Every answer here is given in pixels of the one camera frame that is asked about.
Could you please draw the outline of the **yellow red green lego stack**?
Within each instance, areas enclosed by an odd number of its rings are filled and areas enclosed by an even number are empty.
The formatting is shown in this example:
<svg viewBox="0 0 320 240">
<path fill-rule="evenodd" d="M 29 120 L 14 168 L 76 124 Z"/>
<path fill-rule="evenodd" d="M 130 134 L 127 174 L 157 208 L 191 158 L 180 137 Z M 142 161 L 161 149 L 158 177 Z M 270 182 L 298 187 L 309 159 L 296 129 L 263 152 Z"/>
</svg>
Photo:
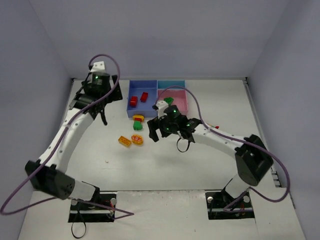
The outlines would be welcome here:
<svg viewBox="0 0 320 240">
<path fill-rule="evenodd" d="M 133 119 L 133 129 L 135 131 L 141 131 L 143 129 L 143 122 L 145 120 L 145 117 L 140 114 L 135 114 L 132 116 Z"/>
</svg>

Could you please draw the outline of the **green curved lego brick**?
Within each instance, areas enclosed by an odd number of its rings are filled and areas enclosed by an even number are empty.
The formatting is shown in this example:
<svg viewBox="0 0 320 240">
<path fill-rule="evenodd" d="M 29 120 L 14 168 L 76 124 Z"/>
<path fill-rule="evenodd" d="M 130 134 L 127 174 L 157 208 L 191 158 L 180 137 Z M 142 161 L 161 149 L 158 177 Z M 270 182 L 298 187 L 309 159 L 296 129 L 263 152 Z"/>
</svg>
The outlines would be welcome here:
<svg viewBox="0 0 320 240">
<path fill-rule="evenodd" d="M 174 102 L 172 97 L 166 97 L 163 99 L 169 106 Z"/>
</svg>

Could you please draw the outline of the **yellow printed round lego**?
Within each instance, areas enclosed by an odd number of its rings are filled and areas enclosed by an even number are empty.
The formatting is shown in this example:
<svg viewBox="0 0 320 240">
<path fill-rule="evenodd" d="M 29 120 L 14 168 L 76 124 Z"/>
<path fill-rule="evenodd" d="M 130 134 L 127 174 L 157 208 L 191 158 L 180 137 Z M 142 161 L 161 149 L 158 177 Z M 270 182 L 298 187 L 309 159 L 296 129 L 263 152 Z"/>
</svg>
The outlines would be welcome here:
<svg viewBox="0 0 320 240">
<path fill-rule="evenodd" d="M 144 143 L 144 139 L 141 135 L 133 134 L 131 136 L 131 141 L 135 145 L 142 145 Z"/>
</svg>

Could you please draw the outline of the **red lego brick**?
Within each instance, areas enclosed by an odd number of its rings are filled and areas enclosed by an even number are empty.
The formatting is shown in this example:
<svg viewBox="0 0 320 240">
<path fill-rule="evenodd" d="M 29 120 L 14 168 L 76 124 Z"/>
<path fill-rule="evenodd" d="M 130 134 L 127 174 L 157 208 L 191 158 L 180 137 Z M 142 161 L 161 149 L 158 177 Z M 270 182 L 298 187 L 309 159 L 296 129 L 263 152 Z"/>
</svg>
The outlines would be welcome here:
<svg viewBox="0 0 320 240">
<path fill-rule="evenodd" d="M 147 102 L 147 99 L 148 99 L 148 96 L 149 96 L 148 92 L 143 92 L 143 93 L 141 94 L 140 101 L 141 101 L 142 103 L 146 103 L 146 102 Z"/>
</svg>

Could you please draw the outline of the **red round printed lego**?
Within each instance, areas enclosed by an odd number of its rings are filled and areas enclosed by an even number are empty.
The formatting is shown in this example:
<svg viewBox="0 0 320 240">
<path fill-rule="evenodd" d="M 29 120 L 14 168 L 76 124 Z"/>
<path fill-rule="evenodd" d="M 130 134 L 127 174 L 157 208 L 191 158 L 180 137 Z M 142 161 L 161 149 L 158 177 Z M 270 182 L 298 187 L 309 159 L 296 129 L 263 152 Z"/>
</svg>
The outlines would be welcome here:
<svg viewBox="0 0 320 240">
<path fill-rule="evenodd" d="M 137 106 L 137 104 L 138 104 L 138 97 L 132 96 L 129 101 L 129 106 L 132 108 L 135 108 Z"/>
</svg>

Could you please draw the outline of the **yellow lego brick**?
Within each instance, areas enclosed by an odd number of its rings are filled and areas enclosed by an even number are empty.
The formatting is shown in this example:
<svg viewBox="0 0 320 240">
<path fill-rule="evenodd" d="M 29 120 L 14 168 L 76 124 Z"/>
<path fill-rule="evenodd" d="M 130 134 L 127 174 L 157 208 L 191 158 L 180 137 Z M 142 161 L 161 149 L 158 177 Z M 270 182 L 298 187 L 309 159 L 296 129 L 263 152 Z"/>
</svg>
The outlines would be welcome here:
<svg viewBox="0 0 320 240">
<path fill-rule="evenodd" d="M 129 148 L 132 145 L 132 141 L 122 135 L 118 138 L 118 142 L 126 148 Z"/>
</svg>

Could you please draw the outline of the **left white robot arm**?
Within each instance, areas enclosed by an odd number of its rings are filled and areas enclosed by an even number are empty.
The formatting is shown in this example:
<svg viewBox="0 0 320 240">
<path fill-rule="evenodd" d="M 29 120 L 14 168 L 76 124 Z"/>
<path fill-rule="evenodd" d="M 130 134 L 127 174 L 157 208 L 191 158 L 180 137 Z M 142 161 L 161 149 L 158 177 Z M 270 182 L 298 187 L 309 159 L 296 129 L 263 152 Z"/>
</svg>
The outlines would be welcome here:
<svg viewBox="0 0 320 240">
<path fill-rule="evenodd" d="M 36 191 L 49 194 L 61 200 L 75 199 L 99 202 L 100 189 L 92 184 L 75 180 L 66 175 L 70 158 L 82 135 L 101 116 L 107 125 L 105 106 L 122 100 L 120 86 L 116 84 L 117 75 L 108 73 L 89 73 L 81 88 L 70 102 L 62 126 L 47 150 L 37 161 L 28 161 L 25 171 Z"/>
</svg>

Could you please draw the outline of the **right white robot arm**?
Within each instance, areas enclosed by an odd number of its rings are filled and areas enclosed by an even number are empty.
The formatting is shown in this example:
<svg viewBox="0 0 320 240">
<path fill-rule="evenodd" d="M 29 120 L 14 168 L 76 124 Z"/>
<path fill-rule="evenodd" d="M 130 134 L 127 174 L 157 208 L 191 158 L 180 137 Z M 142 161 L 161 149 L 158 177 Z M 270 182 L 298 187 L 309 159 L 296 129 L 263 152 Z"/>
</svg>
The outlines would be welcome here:
<svg viewBox="0 0 320 240">
<path fill-rule="evenodd" d="M 220 130 L 213 133 L 213 127 L 205 127 L 200 119 L 187 118 L 176 105 L 169 106 L 159 101 L 152 108 L 157 117 L 147 122 L 149 137 L 159 141 L 157 130 L 166 138 L 178 135 L 188 143 L 202 144 L 219 150 L 235 160 L 237 174 L 226 184 L 221 193 L 232 201 L 238 198 L 249 187 L 256 187 L 273 165 L 273 159 L 260 149 L 235 140 L 230 134 Z"/>
</svg>

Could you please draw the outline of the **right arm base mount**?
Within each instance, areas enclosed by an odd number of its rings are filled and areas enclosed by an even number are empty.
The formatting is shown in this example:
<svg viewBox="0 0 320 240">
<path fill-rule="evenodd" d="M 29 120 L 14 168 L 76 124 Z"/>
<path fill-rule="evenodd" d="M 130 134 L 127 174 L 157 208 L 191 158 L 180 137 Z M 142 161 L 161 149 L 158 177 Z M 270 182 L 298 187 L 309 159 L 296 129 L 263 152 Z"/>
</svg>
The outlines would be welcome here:
<svg viewBox="0 0 320 240">
<path fill-rule="evenodd" d="M 241 220 L 254 219 L 250 194 L 242 193 L 241 198 L 236 200 L 222 191 L 206 191 L 205 202 L 209 220 Z"/>
</svg>

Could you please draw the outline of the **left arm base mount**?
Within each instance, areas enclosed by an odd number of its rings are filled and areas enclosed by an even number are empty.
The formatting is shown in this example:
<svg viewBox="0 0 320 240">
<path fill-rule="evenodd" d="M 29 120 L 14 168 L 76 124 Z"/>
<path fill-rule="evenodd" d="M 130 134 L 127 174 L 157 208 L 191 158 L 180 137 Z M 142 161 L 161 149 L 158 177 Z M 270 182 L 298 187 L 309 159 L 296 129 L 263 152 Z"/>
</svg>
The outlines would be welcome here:
<svg viewBox="0 0 320 240">
<path fill-rule="evenodd" d="M 101 205 L 113 208 L 117 203 L 116 192 L 102 192 L 100 193 Z M 115 220 L 115 211 L 110 211 L 104 207 L 94 206 L 86 203 L 71 201 L 68 222 L 69 223 L 113 223 Z"/>
</svg>

